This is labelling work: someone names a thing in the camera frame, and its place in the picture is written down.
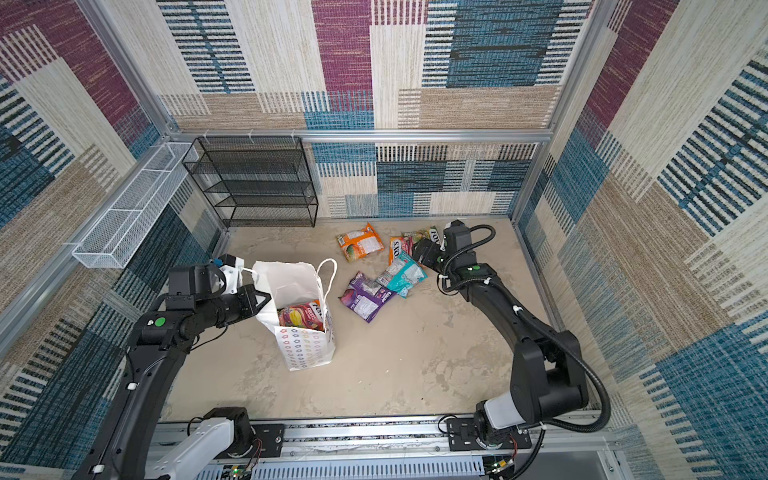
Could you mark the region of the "teal snack bag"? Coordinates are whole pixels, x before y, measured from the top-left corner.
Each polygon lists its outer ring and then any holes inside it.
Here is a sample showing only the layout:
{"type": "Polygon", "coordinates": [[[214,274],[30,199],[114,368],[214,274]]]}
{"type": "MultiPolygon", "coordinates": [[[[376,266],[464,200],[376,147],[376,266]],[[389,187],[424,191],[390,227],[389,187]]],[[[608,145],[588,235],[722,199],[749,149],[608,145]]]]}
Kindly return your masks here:
{"type": "Polygon", "coordinates": [[[406,298],[410,291],[419,283],[427,279],[423,268],[403,252],[392,260],[392,263],[375,278],[375,281],[406,298]]]}

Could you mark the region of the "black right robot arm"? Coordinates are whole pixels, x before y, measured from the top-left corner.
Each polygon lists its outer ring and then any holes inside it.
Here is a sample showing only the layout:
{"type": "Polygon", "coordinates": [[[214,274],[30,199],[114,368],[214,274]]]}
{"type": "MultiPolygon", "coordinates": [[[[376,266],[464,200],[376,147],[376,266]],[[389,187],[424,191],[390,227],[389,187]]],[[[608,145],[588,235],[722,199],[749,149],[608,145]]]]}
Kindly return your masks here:
{"type": "Polygon", "coordinates": [[[442,239],[418,241],[415,260],[435,271],[446,296],[457,294],[478,309],[513,353],[508,389],[480,402],[474,414],[478,443],[499,447],[514,429],[555,426],[576,433],[607,427],[612,407],[607,388],[583,359],[577,337],[544,323],[505,286],[497,271],[478,261],[477,248],[496,230],[488,224],[448,224],[442,239]]]}

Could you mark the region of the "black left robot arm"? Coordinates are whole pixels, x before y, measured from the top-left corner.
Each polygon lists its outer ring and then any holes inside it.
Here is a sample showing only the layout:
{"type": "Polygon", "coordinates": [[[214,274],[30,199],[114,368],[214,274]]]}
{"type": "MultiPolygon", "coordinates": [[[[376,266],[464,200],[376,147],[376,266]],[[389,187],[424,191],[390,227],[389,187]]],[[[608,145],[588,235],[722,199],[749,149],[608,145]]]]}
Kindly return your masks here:
{"type": "Polygon", "coordinates": [[[222,407],[202,417],[181,444],[147,467],[164,402],[187,357],[206,330],[250,319],[271,301],[244,284],[240,271],[214,263],[174,267],[168,291],[135,323],[125,351],[118,392],[77,479],[193,479],[224,454],[253,456],[256,434],[243,407],[222,407]]]}

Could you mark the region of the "white printed paper bag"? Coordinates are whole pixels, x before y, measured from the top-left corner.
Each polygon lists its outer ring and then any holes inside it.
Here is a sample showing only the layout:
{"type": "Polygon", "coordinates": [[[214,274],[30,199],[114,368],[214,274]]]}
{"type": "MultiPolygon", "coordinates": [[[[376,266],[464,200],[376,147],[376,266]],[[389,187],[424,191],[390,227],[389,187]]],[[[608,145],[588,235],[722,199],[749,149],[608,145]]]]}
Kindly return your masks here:
{"type": "Polygon", "coordinates": [[[256,315],[274,336],[291,371],[329,364],[336,346],[328,294],[338,271],[334,259],[310,263],[257,261],[248,270],[271,300],[256,315]]]}

